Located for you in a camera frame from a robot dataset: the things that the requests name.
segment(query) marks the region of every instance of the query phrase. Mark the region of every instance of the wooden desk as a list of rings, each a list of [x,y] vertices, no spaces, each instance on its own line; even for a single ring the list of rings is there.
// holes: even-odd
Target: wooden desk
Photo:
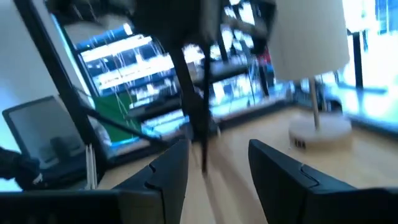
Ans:
[[[210,142],[209,175],[200,171],[200,149],[190,152],[189,177],[181,223],[266,223],[248,163],[248,142],[259,139],[281,152],[355,187],[398,186],[398,142],[354,129],[353,145],[329,151],[291,149],[291,108],[222,133]],[[109,189],[136,173],[156,156],[109,171],[99,187]]]

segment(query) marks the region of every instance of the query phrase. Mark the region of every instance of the lamp base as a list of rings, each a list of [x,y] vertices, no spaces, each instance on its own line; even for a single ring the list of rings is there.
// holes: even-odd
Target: lamp base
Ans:
[[[341,114],[319,114],[320,127],[313,116],[301,116],[289,126],[292,145],[300,149],[336,149],[351,145],[351,122]]]

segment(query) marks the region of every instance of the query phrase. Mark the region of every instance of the white lampshade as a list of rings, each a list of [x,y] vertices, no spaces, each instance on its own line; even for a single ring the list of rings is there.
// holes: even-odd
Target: white lampshade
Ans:
[[[275,76],[301,80],[349,62],[342,0],[276,0],[269,41]]]

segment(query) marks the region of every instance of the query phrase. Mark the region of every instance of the green surface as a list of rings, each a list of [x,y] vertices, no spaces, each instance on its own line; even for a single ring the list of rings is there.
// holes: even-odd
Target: green surface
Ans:
[[[110,118],[121,124],[125,124],[130,128],[141,131],[141,124],[137,121],[129,119],[128,121],[124,119],[126,110],[128,111],[129,105],[132,102],[137,101],[136,96],[132,95],[132,102],[127,92],[119,93],[119,99],[115,94],[104,96],[104,97],[93,97],[95,109],[100,112],[103,116]],[[131,139],[134,136],[111,125],[101,123],[106,131],[108,132],[112,142],[123,141],[126,139]]]

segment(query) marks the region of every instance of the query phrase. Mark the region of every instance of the lamp stand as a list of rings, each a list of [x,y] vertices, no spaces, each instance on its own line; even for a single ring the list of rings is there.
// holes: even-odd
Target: lamp stand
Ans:
[[[315,88],[315,78],[310,78],[308,82],[310,83],[313,121],[315,124],[315,129],[319,130],[319,109],[318,109],[317,89]]]
[[[342,114],[320,113],[315,78],[309,79],[313,116],[301,114],[289,126],[291,144],[299,149],[324,150],[351,145],[351,122]]]

